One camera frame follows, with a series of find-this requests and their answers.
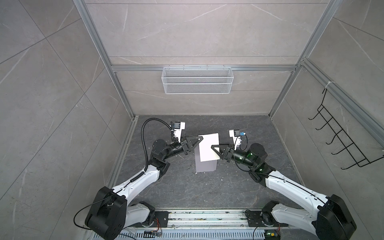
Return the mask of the beige letter paper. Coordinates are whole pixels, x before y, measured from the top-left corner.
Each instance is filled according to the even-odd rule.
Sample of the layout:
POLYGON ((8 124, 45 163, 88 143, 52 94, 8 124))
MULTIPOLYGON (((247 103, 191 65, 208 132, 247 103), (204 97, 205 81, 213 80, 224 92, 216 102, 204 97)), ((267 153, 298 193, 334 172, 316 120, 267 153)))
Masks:
POLYGON ((211 154, 213 153, 210 152, 211 145, 218 145, 219 144, 219 134, 214 133, 214 134, 209 134, 209 135, 201 135, 203 137, 203 141, 199 144, 199 148, 203 153, 206 154, 211 154))

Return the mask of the grey purple envelope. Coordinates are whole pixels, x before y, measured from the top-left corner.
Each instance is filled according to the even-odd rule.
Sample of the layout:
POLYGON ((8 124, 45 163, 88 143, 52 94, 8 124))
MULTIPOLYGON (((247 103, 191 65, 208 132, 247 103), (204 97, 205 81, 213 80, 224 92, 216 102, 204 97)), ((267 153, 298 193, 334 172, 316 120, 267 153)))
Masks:
POLYGON ((217 169, 219 156, 212 150, 211 154, 203 153, 200 148, 195 149, 195 164, 197 173, 213 172, 217 169))

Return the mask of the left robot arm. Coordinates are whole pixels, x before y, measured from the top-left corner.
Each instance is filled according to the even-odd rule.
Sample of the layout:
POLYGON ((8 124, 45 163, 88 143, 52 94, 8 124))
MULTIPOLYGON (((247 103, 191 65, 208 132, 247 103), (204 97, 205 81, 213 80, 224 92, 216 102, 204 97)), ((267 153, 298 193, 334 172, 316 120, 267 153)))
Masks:
POLYGON ((167 144, 156 140, 147 166, 129 180, 113 188, 101 188, 91 204, 85 225, 105 240, 114 240, 127 227, 141 224, 149 227, 155 220, 155 208, 146 202, 131 205, 131 201, 146 187, 159 180, 168 170, 168 158, 192 152, 203 137, 183 137, 167 144))

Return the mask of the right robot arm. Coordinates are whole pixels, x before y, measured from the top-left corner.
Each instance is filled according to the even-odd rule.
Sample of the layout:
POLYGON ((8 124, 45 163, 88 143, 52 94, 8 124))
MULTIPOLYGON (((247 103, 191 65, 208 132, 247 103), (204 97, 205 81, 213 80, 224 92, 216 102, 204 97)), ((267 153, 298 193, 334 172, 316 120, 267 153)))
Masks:
POLYGON ((274 201, 268 203, 263 209, 266 225, 270 221, 288 224, 312 233, 320 240, 349 240, 356 231, 357 225, 342 198, 317 193, 284 176, 265 162, 268 154, 261 144, 252 144, 247 151, 227 144, 212 145, 211 148, 220 159, 249 167, 248 173, 256 183, 301 206, 295 209, 274 201))

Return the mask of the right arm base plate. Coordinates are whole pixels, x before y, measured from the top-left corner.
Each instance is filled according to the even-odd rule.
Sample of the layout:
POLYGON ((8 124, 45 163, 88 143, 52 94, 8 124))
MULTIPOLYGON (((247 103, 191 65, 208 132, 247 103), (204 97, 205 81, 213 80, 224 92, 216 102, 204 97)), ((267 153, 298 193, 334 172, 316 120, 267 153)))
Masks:
POLYGON ((271 223, 269 213, 265 211, 251 211, 245 210, 244 212, 248 221, 249 227, 269 227, 271 223))

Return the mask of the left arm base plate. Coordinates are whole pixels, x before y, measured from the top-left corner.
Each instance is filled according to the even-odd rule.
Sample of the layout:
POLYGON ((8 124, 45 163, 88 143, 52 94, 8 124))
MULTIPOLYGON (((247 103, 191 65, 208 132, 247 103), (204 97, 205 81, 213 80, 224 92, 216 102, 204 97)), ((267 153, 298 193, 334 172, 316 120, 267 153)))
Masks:
POLYGON ((170 212, 167 211, 155 211, 150 213, 147 226, 157 228, 158 225, 160 225, 161 228, 166 228, 168 226, 169 214, 170 212))

